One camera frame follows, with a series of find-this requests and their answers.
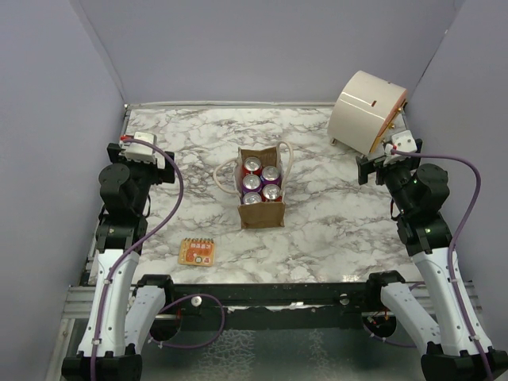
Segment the purple Fanta can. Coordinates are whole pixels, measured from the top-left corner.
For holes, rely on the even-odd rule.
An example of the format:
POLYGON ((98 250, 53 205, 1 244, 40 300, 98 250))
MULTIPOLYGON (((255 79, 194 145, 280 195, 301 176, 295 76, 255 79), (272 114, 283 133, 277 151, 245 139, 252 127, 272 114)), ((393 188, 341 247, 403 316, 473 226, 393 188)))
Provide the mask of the purple Fanta can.
POLYGON ((248 192, 257 192, 260 193, 262 191, 262 181, 257 175, 246 175, 241 182, 241 188, 243 194, 248 192))

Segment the red soda can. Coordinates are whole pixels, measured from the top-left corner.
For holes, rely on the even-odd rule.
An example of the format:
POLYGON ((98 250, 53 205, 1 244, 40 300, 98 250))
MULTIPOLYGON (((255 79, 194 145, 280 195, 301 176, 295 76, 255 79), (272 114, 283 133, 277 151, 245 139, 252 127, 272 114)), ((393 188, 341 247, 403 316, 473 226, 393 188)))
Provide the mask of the red soda can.
POLYGON ((250 156, 247 157, 242 164, 243 176, 246 175, 257 175, 260 176, 263 170, 263 165, 258 157, 250 156))

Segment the canvas tote bag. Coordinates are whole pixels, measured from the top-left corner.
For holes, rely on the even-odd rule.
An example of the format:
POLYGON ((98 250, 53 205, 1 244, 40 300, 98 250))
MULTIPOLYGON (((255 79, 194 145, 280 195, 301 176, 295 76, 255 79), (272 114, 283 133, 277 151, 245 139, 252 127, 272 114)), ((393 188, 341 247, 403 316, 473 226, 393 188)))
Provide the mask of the canvas tote bag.
POLYGON ((226 194, 238 197, 238 213, 243 229, 268 229, 284 226, 287 182, 294 163, 291 143, 281 140, 270 148, 239 148, 237 156, 214 169, 213 180, 226 194), (233 164, 234 187, 221 184, 218 173, 233 164))

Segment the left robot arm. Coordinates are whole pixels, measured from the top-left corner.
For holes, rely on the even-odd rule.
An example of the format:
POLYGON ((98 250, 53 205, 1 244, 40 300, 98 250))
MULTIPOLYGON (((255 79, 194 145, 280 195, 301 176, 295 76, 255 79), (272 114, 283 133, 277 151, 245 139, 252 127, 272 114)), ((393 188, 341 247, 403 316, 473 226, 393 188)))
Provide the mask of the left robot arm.
POLYGON ((96 230, 98 275, 90 316, 66 380, 138 380, 141 352, 157 313, 175 304, 168 275, 146 275, 131 287, 143 243, 155 234, 145 210, 151 186, 182 182, 174 155, 153 140, 124 136, 109 144, 110 165, 99 174, 103 212, 96 230))

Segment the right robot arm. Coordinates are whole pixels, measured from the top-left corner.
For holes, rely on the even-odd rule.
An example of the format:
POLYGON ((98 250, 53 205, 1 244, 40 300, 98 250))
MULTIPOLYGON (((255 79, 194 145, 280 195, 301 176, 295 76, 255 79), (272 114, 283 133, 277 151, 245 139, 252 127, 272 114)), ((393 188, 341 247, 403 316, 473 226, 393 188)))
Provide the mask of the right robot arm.
POLYGON ((448 173, 418 158, 384 164, 356 159, 358 182, 371 173, 387 187, 398 236, 421 274, 433 312, 428 313, 396 271, 369 276, 364 300, 373 310, 388 310, 409 334, 421 356, 427 380, 495 380, 507 370, 507 354, 485 334, 461 279, 455 234, 441 215, 449 196, 448 173))

